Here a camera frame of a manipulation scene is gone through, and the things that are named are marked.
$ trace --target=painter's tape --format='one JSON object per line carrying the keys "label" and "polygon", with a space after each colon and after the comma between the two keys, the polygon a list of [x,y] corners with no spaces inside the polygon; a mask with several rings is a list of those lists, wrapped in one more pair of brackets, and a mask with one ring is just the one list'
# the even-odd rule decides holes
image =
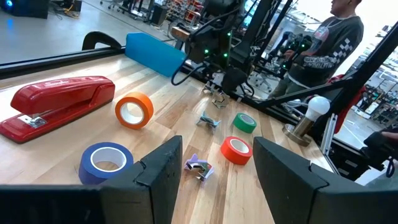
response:
{"label": "painter's tape", "polygon": [[248,143],[240,138],[230,136],[221,145],[221,153],[234,164],[245,165],[253,155],[253,150]]}
{"label": "painter's tape", "polygon": [[[115,170],[104,170],[97,162],[112,162]],[[124,146],[113,142],[101,142],[87,148],[81,156],[79,178],[82,184],[100,184],[119,174],[134,163],[131,152]]]}
{"label": "painter's tape", "polygon": [[239,130],[244,131],[245,133],[252,133],[257,126],[256,121],[253,118],[251,118],[249,115],[244,113],[238,113],[235,116],[233,124]]}
{"label": "painter's tape", "polygon": [[[134,116],[127,108],[128,104],[136,105],[141,115]],[[149,97],[143,93],[132,92],[118,101],[115,113],[120,123],[131,129],[143,128],[154,114],[154,106]]]}

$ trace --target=wooden table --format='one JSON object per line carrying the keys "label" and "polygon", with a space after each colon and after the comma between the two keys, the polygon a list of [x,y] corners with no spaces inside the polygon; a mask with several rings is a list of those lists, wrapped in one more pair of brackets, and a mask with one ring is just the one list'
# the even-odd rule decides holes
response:
{"label": "wooden table", "polygon": [[[252,145],[254,136],[264,136],[331,170],[314,142],[307,148],[298,146],[283,134],[283,124],[278,120],[235,101],[219,110],[211,102],[212,96],[201,92],[201,82],[190,78],[180,86],[172,86],[170,79],[123,55],[3,80],[0,119],[18,114],[9,104],[20,87],[86,75],[103,75],[111,79],[116,84],[113,102],[25,144],[16,144],[0,136],[0,183],[80,184],[77,170],[82,152],[88,146],[97,142],[116,142],[130,149],[137,161],[179,134],[183,136],[183,161],[196,153],[214,166],[215,173],[201,183],[193,173],[182,172],[173,223],[273,223],[253,159],[245,166],[227,161],[220,153],[225,137],[237,136]],[[144,92],[154,105],[154,116],[141,130],[121,126],[114,115],[116,102],[130,91]],[[214,134],[207,127],[196,125],[203,111],[222,120]],[[252,134],[232,125],[238,112],[247,113],[257,121]]]}

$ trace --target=light bulb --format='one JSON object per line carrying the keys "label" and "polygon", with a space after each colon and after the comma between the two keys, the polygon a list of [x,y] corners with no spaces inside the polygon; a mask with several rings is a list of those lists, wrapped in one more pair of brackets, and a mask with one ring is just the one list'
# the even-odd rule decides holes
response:
{"label": "light bulb", "polygon": [[308,103],[308,110],[305,113],[305,117],[311,121],[316,121],[320,116],[327,113],[329,109],[329,100],[323,96],[316,96]]}

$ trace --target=tape core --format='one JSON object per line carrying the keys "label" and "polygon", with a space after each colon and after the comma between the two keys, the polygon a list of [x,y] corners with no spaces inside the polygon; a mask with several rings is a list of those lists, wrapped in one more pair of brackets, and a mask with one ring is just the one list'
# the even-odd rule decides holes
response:
{"label": "tape core", "polygon": [[[90,156],[91,165],[95,169],[98,169],[103,172],[116,172],[121,170],[127,163],[126,155],[119,149],[113,147],[102,147],[95,150]],[[112,162],[116,164],[119,168],[115,170],[104,170],[97,167],[95,164],[97,162]]]}
{"label": "tape core", "polygon": [[243,143],[237,139],[231,139],[229,143],[231,143],[232,147],[234,147],[234,149],[236,149],[239,152],[242,152],[242,153],[249,152],[248,146],[245,143]]}
{"label": "tape core", "polygon": [[[130,113],[129,109],[128,109],[128,104],[132,104],[134,106],[137,106],[140,110],[140,116],[135,116],[133,114]],[[136,104],[136,103],[125,103],[122,105],[122,107],[120,107],[120,115],[122,116],[122,119],[129,123],[129,124],[139,124],[144,120],[144,111],[142,110],[142,108]]]}
{"label": "tape core", "polygon": [[247,124],[254,124],[253,119],[251,119],[251,117],[249,117],[248,115],[245,114],[241,114],[241,119],[246,122]]}

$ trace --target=swingline logo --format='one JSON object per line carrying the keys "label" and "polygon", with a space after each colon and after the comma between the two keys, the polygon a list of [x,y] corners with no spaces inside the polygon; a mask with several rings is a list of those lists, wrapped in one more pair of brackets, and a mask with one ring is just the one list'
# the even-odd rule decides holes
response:
{"label": "swingline logo", "polygon": [[59,82],[46,82],[44,83],[44,86],[54,86],[54,85],[61,85],[61,84],[65,84],[65,83],[69,83],[68,81],[59,81]]}

